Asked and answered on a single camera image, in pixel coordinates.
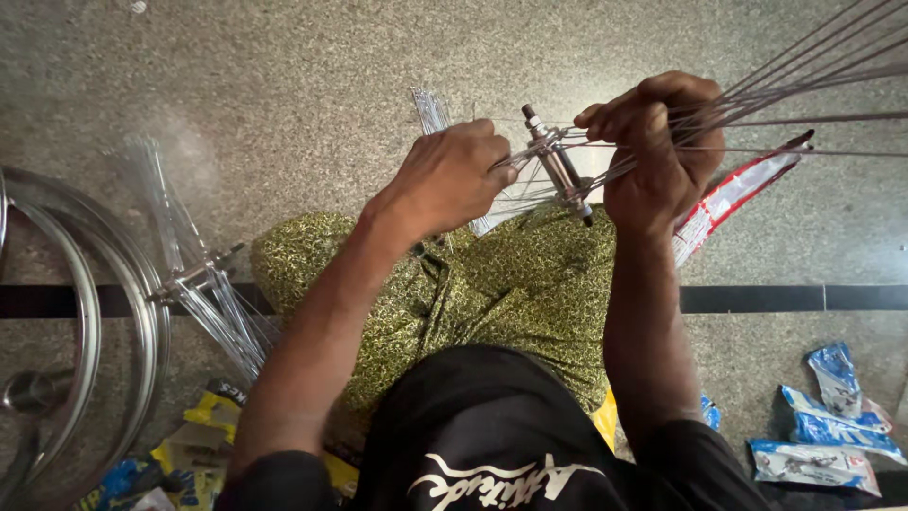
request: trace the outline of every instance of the green patterned fabric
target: green patterned fabric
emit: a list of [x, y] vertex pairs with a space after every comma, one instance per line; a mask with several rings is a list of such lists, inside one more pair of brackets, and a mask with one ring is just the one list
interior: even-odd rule
[[[252, 244], [253, 275], [285, 322], [354, 224], [310, 213]], [[534, 356], [585, 411], [596, 411], [608, 388], [601, 342], [614, 253], [615, 228], [601, 206], [590, 228], [547, 205], [479, 238], [463, 227], [417, 245], [395, 265], [366, 320], [340, 400], [345, 427], [364, 434], [382, 394], [409, 367], [467, 344]]]

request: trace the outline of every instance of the forearm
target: forearm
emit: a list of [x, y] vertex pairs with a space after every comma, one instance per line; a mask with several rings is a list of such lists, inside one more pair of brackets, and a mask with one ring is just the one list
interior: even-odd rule
[[352, 374], [365, 319], [409, 247], [393, 227], [361, 219], [307, 292], [250, 392], [232, 474], [272, 452], [321, 449], [321, 430]]
[[669, 230], [658, 235], [618, 231], [603, 357], [632, 449], [670, 420], [700, 418]]

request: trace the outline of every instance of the black border line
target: black border line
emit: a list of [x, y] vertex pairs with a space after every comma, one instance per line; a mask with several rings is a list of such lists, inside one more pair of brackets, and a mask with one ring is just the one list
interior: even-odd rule
[[[264, 315], [274, 310], [258, 286], [234, 284], [237, 293]], [[131, 317], [117, 285], [98, 286], [102, 317]], [[747, 314], [822, 311], [908, 311], [908, 286], [682, 286], [683, 314]], [[59, 319], [76, 316], [70, 286], [0, 285], [0, 319]], [[175, 306], [176, 316], [187, 316]]]

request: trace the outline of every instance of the black t-shirt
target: black t-shirt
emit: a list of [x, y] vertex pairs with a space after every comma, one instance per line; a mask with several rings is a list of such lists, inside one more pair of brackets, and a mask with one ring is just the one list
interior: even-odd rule
[[[708, 426], [659, 429], [637, 464], [615, 458], [546, 369], [491, 346], [427, 357], [388, 392], [366, 440], [354, 509], [767, 509]], [[221, 511], [336, 508], [319, 458], [264, 456]]]

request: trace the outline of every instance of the t-shirt sleeve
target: t-shirt sleeve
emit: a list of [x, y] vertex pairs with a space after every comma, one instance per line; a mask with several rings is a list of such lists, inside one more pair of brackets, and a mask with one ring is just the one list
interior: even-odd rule
[[635, 458], [694, 509], [770, 509], [725, 439], [703, 423], [679, 420], [662, 426]]
[[328, 470], [302, 451], [283, 451], [255, 460], [218, 497], [215, 511], [337, 509]]

